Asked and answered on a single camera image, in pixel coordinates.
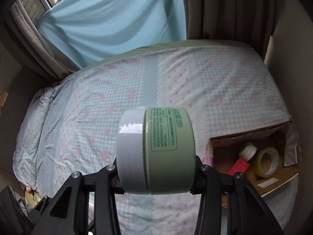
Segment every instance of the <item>cardboard box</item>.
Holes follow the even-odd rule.
[[[292,120],[256,130],[209,139],[207,150],[209,148],[209,151],[213,153],[213,167],[218,172],[226,174],[239,158],[239,152],[246,142],[251,142],[257,147],[258,151],[267,147],[273,147],[280,155],[278,170],[270,178],[255,176],[251,168],[246,171],[246,177],[255,186],[260,195],[274,191],[299,174],[299,146]],[[222,206],[226,205],[226,197],[223,196]]]

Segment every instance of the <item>silver bolt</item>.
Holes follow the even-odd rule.
[[[115,169],[115,165],[114,164],[109,164],[107,167],[106,167],[107,170],[114,170]]]
[[[244,177],[244,174],[242,174],[241,172],[236,172],[235,176],[238,179],[242,179]]]
[[[200,169],[203,170],[203,171],[207,171],[207,170],[210,169],[210,166],[204,164],[204,165],[201,165]]]
[[[78,172],[78,171],[74,171],[73,173],[72,173],[72,178],[73,179],[76,179],[76,178],[78,178],[80,176],[80,173]]]

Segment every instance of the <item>bedsheet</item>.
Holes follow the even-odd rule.
[[[185,107],[201,158],[210,137],[289,120],[275,82],[253,49],[198,45],[145,49],[62,80],[33,167],[37,191],[52,197],[72,172],[97,172],[112,163],[119,120],[127,109]],[[298,176],[265,197],[281,226],[290,217],[297,182]],[[199,203],[200,196],[189,193],[116,196],[122,234],[193,234]]]

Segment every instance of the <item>blue fabric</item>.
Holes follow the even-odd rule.
[[[156,43],[186,40],[183,0],[62,0],[38,30],[80,68]]]

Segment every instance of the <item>gray curtain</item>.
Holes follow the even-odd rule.
[[[38,32],[20,0],[16,0],[0,26],[0,39],[23,67],[49,81],[80,69]]]
[[[184,0],[187,39],[242,41],[264,59],[275,0]]]

